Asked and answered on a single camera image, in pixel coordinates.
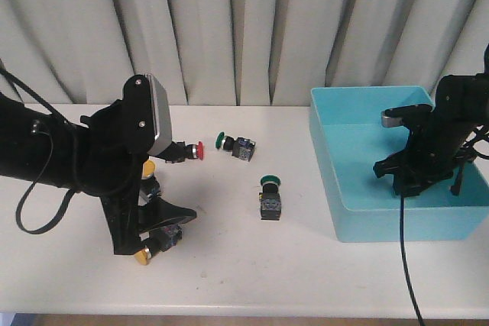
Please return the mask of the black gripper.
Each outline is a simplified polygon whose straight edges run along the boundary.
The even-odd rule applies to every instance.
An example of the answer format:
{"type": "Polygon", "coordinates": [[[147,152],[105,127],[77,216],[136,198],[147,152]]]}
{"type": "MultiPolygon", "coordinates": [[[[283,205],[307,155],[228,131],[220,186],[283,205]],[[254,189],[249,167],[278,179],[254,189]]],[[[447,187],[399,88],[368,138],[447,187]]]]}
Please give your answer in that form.
{"type": "Polygon", "coordinates": [[[420,124],[409,130],[406,146],[388,158],[377,161],[376,177],[393,176],[397,195],[417,196],[424,190],[453,176],[450,188],[459,195],[464,179],[465,163],[475,154],[463,144],[478,126],[478,77],[443,77],[436,90],[436,105],[420,124]]]}
{"type": "Polygon", "coordinates": [[[73,138],[73,178],[78,189],[101,196],[102,209],[115,255],[133,255],[143,249],[140,233],[197,218],[190,208],[154,199],[139,203],[141,169],[153,147],[153,80],[132,76],[122,98],[80,122],[86,136],[73,138]]]}

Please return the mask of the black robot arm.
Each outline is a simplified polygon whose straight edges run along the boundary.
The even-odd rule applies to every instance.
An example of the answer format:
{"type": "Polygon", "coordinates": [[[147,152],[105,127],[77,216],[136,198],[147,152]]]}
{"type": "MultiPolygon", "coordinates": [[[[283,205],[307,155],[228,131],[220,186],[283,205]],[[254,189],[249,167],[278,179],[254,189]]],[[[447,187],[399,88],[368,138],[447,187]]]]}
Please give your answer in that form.
{"type": "Polygon", "coordinates": [[[196,213],[142,186],[144,164],[150,157],[174,163],[201,156],[200,144],[173,140],[167,92],[150,74],[132,76],[122,98],[78,124],[52,105],[39,112],[1,99],[1,174],[66,190],[39,234],[56,226],[82,192],[101,200],[115,254],[164,251],[175,242],[164,228],[192,221],[196,213]]]}
{"type": "Polygon", "coordinates": [[[441,78],[435,104],[388,108],[381,113],[384,127],[409,130],[406,146],[373,166],[378,178],[392,175],[393,190],[403,197],[417,196],[452,177],[450,191],[459,195],[465,164],[488,158],[474,148],[488,141],[488,52],[484,52],[482,73],[441,78]]]}

